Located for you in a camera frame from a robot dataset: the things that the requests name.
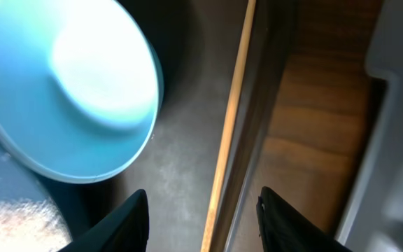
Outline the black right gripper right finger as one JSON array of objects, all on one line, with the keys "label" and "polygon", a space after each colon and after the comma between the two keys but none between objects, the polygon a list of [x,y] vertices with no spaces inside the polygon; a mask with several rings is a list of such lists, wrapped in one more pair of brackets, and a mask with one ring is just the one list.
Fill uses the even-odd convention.
[{"label": "black right gripper right finger", "polygon": [[264,252],[351,252],[269,187],[261,189],[256,211]]}]

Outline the dark blue plate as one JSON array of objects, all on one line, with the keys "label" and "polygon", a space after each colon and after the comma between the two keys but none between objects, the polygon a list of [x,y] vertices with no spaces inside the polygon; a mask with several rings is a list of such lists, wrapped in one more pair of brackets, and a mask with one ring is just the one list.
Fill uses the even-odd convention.
[{"label": "dark blue plate", "polygon": [[36,177],[15,161],[0,145],[0,200],[20,199],[50,200],[56,206]]}]

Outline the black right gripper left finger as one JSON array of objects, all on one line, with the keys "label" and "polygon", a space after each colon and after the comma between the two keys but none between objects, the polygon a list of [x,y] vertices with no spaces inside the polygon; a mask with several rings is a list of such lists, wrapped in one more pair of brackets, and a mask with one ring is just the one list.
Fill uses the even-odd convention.
[{"label": "black right gripper left finger", "polygon": [[60,252],[145,252],[149,230],[148,198],[139,189]]}]

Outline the light blue bowl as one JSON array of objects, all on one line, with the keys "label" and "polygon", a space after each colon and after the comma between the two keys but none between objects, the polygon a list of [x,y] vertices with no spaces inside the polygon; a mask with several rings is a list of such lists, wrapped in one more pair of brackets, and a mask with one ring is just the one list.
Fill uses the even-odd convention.
[{"label": "light blue bowl", "polygon": [[164,83],[118,1],[0,0],[0,143],[36,173],[110,179],[145,148]]}]

